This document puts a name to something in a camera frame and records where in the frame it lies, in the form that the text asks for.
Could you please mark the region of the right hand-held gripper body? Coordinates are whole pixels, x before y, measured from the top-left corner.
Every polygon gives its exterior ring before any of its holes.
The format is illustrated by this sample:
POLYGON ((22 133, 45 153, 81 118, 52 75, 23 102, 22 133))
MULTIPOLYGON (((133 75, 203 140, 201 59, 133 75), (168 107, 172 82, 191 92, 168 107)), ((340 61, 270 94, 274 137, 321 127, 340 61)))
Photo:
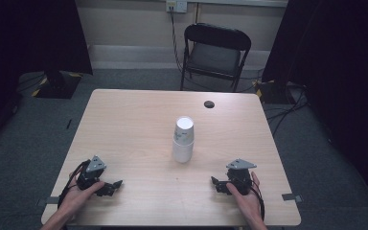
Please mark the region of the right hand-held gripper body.
POLYGON ((250 191, 253 193, 256 192, 253 188, 254 181, 249 173, 250 169, 256 167, 256 164, 240 158, 235 159, 226 166, 228 169, 227 176, 229 183, 233 184, 237 188, 238 192, 243 196, 247 195, 250 191))

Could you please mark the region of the black stand base striped tape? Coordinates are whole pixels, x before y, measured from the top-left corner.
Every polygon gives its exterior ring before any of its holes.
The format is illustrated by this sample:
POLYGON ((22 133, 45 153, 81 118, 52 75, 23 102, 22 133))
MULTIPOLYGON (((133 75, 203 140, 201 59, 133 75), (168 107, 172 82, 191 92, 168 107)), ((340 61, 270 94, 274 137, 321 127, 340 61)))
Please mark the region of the black stand base striped tape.
POLYGON ((46 99, 71 99, 82 74, 61 71, 45 71, 43 80, 32 93, 33 97, 46 99))
POLYGON ((293 99, 289 91, 282 85, 274 82, 257 81, 254 85, 256 95, 263 104, 292 104, 293 99))

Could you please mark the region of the plain white paper cup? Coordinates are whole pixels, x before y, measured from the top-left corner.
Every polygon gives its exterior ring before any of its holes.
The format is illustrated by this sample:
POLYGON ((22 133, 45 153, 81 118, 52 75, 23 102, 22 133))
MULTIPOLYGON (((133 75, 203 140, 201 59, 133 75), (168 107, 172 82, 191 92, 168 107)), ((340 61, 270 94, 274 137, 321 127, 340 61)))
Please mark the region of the plain white paper cup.
POLYGON ((172 141, 172 157, 176 162, 186 163, 191 160, 194 151, 195 140, 189 142, 172 141))

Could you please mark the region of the person's right hand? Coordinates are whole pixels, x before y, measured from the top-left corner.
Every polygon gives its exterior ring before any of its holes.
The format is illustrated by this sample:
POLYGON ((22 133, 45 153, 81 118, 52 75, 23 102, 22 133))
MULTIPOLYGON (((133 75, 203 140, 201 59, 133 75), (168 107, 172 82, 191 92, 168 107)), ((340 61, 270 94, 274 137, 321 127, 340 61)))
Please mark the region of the person's right hand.
POLYGON ((259 222, 263 222, 259 195, 260 181, 254 172, 251 173, 251 178, 253 186, 247 195, 242 195, 232 183, 227 183, 226 188, 235 198, 246 221, 250 225, 257 225, 259 222))

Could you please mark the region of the white wall socket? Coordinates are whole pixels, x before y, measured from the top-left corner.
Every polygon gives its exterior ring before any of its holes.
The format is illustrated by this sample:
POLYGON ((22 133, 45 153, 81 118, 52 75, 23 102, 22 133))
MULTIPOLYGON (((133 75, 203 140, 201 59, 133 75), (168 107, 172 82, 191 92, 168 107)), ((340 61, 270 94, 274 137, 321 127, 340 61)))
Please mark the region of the white wall socket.
POLYGON ((167 0, 166 12, 186 13, 188 9, 188 2, 182 0, 167 0))

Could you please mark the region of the black curtain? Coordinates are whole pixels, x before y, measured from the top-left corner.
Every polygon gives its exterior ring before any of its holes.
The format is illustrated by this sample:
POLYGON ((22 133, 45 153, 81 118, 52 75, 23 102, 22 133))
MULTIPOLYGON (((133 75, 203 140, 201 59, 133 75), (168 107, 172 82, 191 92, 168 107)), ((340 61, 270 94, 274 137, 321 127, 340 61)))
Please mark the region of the black curtain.
POLYGON ((306 86, 368 185, 368 0, 288 0, 263 79, 306 86))

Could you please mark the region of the grey tape strip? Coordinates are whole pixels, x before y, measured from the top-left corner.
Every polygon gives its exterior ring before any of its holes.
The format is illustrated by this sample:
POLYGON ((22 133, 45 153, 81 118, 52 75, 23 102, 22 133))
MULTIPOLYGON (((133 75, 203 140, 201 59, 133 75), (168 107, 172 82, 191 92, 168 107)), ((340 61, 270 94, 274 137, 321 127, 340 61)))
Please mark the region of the grey tape strip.
POLYGON ((295 194, 282 194, 282 198, 284 201, 294 200, 296 203, 303 201, 303 198, 300 195, 295 194))
POLYGON ((46 198, 39 199, 36 203, 37 206, 45 207, 47 204, 58 204, 58 196, 49 196, 46 198))

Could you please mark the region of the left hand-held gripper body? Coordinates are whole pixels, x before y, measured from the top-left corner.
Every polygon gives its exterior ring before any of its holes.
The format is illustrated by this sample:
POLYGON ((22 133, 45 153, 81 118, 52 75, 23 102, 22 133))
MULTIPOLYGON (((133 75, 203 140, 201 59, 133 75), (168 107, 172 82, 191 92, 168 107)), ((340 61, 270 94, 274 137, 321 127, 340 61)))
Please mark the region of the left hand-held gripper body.
POLYGON ((104 172, 106 164, 98 156, 94 155, 91 160, 87 160, 82 164, 80 175, 77 179, 77 185, 81 190, 86 190, 99 181, 99 177, 104 172))

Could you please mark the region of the black folding chair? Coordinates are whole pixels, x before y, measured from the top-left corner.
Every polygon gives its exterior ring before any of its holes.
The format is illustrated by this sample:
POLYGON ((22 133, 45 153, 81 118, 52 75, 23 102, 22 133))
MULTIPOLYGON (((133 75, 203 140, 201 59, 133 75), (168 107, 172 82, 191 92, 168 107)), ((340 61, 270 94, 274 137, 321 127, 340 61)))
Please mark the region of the black folding chair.
POLYGON ((249 36, 237 29, 195 23, 185 29, 184 39, 180 89, 184 87, 185 75, 196 73, 231 81, 236 91, 251 49, 249 36))

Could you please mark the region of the person's left hand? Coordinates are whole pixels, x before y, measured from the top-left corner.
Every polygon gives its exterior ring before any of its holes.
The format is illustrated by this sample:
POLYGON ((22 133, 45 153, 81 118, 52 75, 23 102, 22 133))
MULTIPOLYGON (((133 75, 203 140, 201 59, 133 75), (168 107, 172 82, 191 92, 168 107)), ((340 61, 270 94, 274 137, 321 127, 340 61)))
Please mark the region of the person's left hand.
POLYGON ((68 192, 65 198, 62 200, 58 210, 64 210, 75 215, 77 211, 85 204, 85 202, 91 197, 95 192, 100 190, 104 186, 103 181, 96 182, 91 187, 86 190, 81 190, 77 186, 77 179, 74 175, 70 175, 71 182, 67 186, 68 192))

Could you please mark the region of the printed paper cup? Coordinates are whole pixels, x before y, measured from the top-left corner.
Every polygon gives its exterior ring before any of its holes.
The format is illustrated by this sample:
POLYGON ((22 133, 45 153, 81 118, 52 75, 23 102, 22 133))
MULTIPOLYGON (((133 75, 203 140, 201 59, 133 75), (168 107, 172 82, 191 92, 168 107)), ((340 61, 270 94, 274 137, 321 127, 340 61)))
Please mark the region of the printed paper cup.
POLYGON ((190 117, 181 116, 176 120, 173 139, 181 146, 192 144, 195 139, 195 133, 194 121, 190 117))

